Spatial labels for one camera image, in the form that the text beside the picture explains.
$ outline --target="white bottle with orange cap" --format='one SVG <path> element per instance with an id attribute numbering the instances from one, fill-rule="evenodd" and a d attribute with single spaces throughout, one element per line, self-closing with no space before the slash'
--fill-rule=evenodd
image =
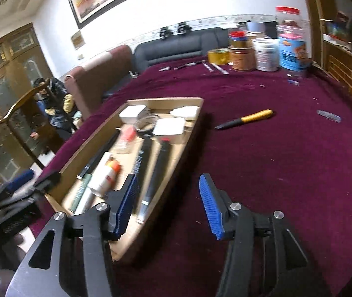
<path id="1" fill-rule="evenodd" d="M 104 197 L 107 191 L 113 186 L 121 165 L 113 157 L 98 171 L 97 177 L 89 182 L 89 189 L 93 194 Z"/>

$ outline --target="brown sofa armrest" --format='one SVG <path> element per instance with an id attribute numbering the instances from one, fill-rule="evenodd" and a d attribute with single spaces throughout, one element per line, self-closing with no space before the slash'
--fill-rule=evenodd
<path id="1" fill-rule="evenodd" d="M 86 120 L 101 106 L 102 95 L 132 70 L 132 51 L 121 45 L 100 53 L 65 76 L 65 86 L 74 96 Z"/>

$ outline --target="dark jacket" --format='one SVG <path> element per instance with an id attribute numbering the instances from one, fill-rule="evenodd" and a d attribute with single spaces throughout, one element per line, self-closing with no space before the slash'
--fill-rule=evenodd
<path id="1" fill-rule="evenodd" d="M 63 108 L 65 96 L 68 94 L 65 85 L 60 80 L 56 78 L 51 78 L 49 87 L 54 93 L 55 97 L 58 99 L 58 104 Z M 54 115 L 49 115 L 50 124 L 55 128 L 71 131 L 71 126 L 69 122 L 64 117 L 63 112 L 57 107 L 52 97 L 50 97 L 49 95 L 41 95 L 41 98 L 45 104 L 45 109 L 53 109 L 55 111 Z M 77 108 L 74 105 L 72 111 L 69 113 L 71 118 L 73 118 L 76 111 Z"/>

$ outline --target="wooden chair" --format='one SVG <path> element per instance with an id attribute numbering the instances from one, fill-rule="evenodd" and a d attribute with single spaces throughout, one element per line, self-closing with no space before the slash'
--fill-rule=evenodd
<path id="1" fill-rule="evenodd" d="M 44 83 L 41 83 L 39 86 L 33 88 L 19 98 L 16 103 L 14 103 L 8 113 L 0 119 L 0 124 L 6 124 L 10 129 L 13 136 L 26 151 L 26 153 L 33 159 L 33 161 L 41 168 L 44 168 L 44 165 L 39 161 L 38 157 L 32 152 L 29 146 L 22 139 L 20 134 L 17 132 L 13 124 L 11 123 L 12 116 L 18 111 L 21 110 L 26 120 L 30 123 L 31 127 L 36 130 L 40 135 L 40 141 L 44 143 L 51 151 L 56 153 L 63 144 L 63 139 L 58 135 L 56 129 L 50 125 L 47 117 L 42 113 L 38 107 L 35 95 L 45 89 L 49 96 L 55 101 L 56 106 L 60 111 L 63 112 L 64 117 L 70 123 L 72 129 L 77 130 L 74 125 L 70 115 L 64 112 L 62 106 L 59 104 L 58 99 L 55 97 L 53 92 L 49 88 L 50 79 L 47 79 Z"/>

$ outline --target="black hair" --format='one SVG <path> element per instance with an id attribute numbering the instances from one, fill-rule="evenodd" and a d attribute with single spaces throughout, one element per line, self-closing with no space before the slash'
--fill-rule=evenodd
<path id="1" fill-rule="evenodd" d="M 33 83 L 33 87 L 37 87 L 38 85 L 40 85 L 41 83 L 44 83 L 44 82 L 45 82 L 44 78 L 37 78 Z"/>

